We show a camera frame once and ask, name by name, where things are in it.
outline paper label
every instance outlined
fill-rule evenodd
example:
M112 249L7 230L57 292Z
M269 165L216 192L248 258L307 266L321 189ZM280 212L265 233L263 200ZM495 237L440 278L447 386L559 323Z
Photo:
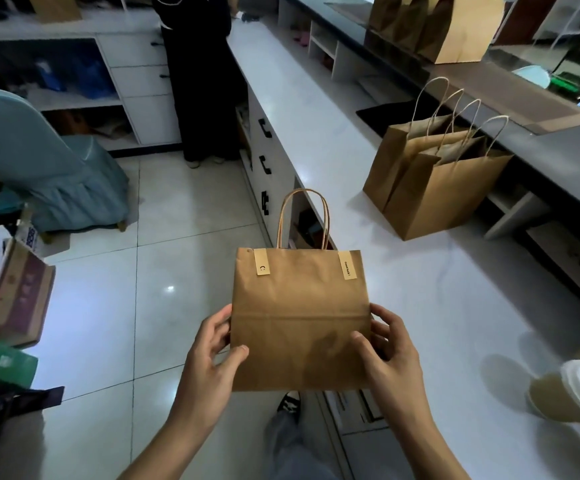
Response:
M254 250L254 265L259 276L270 274L270 264L267 261L267 251L265 249Z
M352 255L350 251L339 251L339 261L341 261L341 271L346 280L356 280L357 272L355 271L355 264L352 262Z

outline teal chair cover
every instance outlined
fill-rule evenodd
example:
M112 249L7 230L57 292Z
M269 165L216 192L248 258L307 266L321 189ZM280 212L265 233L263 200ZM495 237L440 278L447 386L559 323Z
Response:
M92 136L59 136L25 99L0 90L0 182L29 201L39 232L124 221L128 178Z

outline brown paper bag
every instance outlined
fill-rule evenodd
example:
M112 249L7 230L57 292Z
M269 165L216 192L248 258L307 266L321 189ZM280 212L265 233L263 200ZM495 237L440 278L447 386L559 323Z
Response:
M394 30L400 6L401 0L374 0L368 28L389 39Z
M439 0L402 0L396 21L393 23L391 42L414 50L426 24L428 14Z
M419 98L426 90L426 87L428 87L428 84L435 80L443 80L443 78L436 77L431 79L423 87L417 98L413 117L417 113ZM370 172L366 178L366 183L364 184L364 192L379 210L383 211L385 208L390 194L397 185L399 178L403 176L408 162L414 155L422 152L426 148L439 146L442 144L442 140L445 143L463 141L465 133L454 134L453 131L453 133L447 134L450 125L454 125L454 118L456 117L454 114L437 116L437 112L443 104L446 104L452 97L461 95L462 92L460 89L448 98L444 94L437 110L426 120L413 120L404 125L392 125L388 127L374 157ZM460 98L454 106L455 110L459 101Z
M495 116L486 123L497 118L507 122L508 117ZM465 158L450 163L440 164L434 150L415 156L384 212L401 239L459 226L472 215L512 158L492 149L495 140L485 153L472 158L464 153Z
M80 20L81 12L75 0L30 0L40 23Z
M314 192L324 207L320 250L281 249L283 211L292 195ZM326 250L330 211L321 194L290 192L276 249L237 250L230 342L246 344L234 390L352 390L366 373L350 334L370 333L370 302L360 251Z
M417 52L435 64L479 62L504 14L505 0L440 0L428 15Z

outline cabinet handle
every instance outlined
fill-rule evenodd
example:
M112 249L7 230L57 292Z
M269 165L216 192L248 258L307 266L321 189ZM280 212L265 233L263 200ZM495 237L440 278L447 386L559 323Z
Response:
M261 155L258 160L261 162L261 166L263 167L263 171L266 175L272 175L272 170L265 166L265 157Z
M260 120L258 120L258 125L261 126L261 131L263 132L263 134L265 135L266 138L271 138L272 137L272 133L270 133L270 131L266 130L263 125L265 125L265 120L263 118L261 118Z
M270 201L270 198L267 196L267 192L263 191L261 193L261 210L263 210L263 215L268 216L270 214L269 210L267 209L267 203Z

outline sneaker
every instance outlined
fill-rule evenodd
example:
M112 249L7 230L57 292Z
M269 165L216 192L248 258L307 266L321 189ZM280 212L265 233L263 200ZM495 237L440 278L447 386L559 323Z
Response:
M301 395L299 391L290 391L283 396L276 412L285 411L290 413L294 420L298 423L301 416Z

